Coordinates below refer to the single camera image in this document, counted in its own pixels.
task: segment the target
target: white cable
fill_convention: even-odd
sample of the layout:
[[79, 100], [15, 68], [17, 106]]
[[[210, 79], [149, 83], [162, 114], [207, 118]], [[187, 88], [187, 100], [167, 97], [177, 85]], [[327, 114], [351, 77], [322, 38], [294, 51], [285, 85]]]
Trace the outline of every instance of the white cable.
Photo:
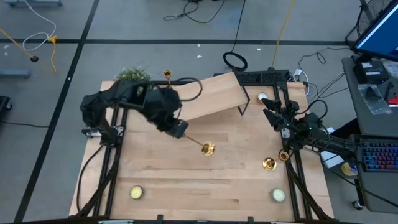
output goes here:
[[[308, 80], [307, 74], [301, 69], [296, 69], [296, 71], [294, 72], [294, 74], [292, 76], [293, 81], [297, 82], [297, 80], [294, 78], [294, 76], [298, 75], [298, 78], [300, 78], [301, 74], [304, 74], [306, 82], [309, 83], [310, 81]], [[309, 86], [307, 86], [307, 92], [305, 93], [305, 95], [308, 96], [308, 94], [310, 94], [310, 87]]]
[[[25, 3], [27, 4], [27, 6], [29, 7], [29, 9], [30, 9], [34, 14], [36, 14], [36, 15], [39, 16], [40, 18], [44, 19], [45, 21], [51, 22], [51, 23], [54, 25], [54, 31], [51, 33], [51, 35], [49, 35], [49, 34], [46, 33], [46, 32], [38, 32], [38, 33], [36, 33], [36, 34], [33, 34], [33, 35], [29, 36], [28, 38], [26, 38], [26, 39], [23, 41], [22, 47], [23, 47], [26, 51], [33, 51], [33, 50], [36, 50], [36, 49], [38, 49], [39, 47], [41, 47], [41, 46], [47, 41], [48, 38], [50, 38], [50, 37], [52, 37], [52, 36], [54, 35], [55, 30], [57, 29], [57, 25], [55, 25], [55, 23], [53, 23], [51, 20], [44, 18], [44, 17], [41, 16], [39, 13], [37, 13], [36, 11], [34, 11], [33, 8], [32, 8], [32, 6], [30, 6], [30, 4], [27, 2], [27, 0], [25, 0]], [[41, 44], [39, 44], [38, 46], [36, 46], [35, 48], [33, 48], [33, 49], [26, 49], [26, 47], [25, 47], [25, 42], [26, 42], [27, 40], [29, 40], [30, 38], [32, 38], [32, 37], [34, 37], [34, 36], [36, 36], [36, 35], [41, 35], [41, 34], [44, 34], [47, 38], [46, 38], [45, 40], [43, 40], [43, 42], [42, 42]]]

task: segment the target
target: green plant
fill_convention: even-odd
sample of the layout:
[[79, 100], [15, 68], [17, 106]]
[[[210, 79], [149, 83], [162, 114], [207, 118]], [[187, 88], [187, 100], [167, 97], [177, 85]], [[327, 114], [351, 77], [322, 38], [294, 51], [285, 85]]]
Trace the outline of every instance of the green plant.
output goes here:
[[150, 80], [150, 74], [142, 68], [124, 68], [116, 75], [115, 80]]

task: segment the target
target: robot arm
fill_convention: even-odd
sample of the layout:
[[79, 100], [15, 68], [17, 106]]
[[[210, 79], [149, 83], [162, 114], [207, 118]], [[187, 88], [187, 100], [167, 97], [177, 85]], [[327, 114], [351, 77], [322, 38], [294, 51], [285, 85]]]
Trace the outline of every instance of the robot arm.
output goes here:
[[114, 146], [118, 130], [107, 122], [106, 108], [120, 106], [140, 112], [159, 131], [181, 138], [188, 123], [174, 118], [181, 108], [178, 93], [171, 88], [160, 88], [148, 81], [118, 80], [111, 88], [83, 98], [80, 110], [87, 126], [101, 133], [101, 145]]

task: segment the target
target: black ring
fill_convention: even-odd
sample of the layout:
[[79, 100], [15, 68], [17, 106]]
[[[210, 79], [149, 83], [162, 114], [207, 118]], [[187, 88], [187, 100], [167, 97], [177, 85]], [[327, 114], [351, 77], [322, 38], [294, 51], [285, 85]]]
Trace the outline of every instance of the black ring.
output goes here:
[[[236, 66], [231, 65], [231, 63], [229, 63], [229, 62], [227, 61], [227, 59], [226, 59], [226, 56], [227, 56], [227, 55], [234, 55], [236, 58], [238, 58], [240, 61], [243, 62], [243, 64], [244, 64], [243, 67], [236, 67]], [[248, 61], [246, 61], [246, 59], [245, 59], [244, 57], [238, 55], [237, 53], [234, 53], [234, 52], [225, 52], [225, 53], [223, 54], [223, 59], [224, 59], [224, 63], [227, 64], [229, 68], [232, 68], [232, 71], [234, 71], [234, 72], [235, 72], [235, 71], [237, 71], [237, 72], [243, 72], [243, 71], [245, 71], [245, 70], [248, 68]]]

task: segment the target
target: rgb keyboard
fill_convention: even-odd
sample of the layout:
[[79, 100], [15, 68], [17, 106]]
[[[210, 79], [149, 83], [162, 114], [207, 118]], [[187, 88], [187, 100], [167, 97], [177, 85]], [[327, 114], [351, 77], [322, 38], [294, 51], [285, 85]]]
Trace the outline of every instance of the rgb keyboard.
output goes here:
[[365, 171], [398, 172], [398, 142], [362, 142]]

